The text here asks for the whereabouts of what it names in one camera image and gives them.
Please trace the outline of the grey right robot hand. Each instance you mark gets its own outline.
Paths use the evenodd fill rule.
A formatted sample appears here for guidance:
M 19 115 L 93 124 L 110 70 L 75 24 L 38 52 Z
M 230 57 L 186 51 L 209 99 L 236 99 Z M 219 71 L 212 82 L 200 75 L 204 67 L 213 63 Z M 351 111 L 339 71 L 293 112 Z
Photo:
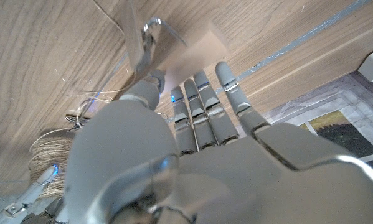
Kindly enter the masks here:
M 48 167 L 14 203 L 0 211 L 0 224 L 21 223 L 27 216 L 29 207 L 43 193 L 44 189 L 53 182 L 58 172 L 57 165 Z

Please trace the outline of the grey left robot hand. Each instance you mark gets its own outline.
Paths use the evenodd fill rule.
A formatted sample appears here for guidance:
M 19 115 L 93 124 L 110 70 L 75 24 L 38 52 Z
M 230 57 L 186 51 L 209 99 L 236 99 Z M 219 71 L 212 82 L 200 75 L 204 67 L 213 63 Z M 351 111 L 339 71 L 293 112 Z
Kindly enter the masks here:
M 215 72 L 245 137 L 201 73 L 172 94 L 173 136 L 155 112 L 164 78 L 140 80 L 76 135 L 71 223 L 373 223 L 373 168 L 251 106 L 225 62 Z

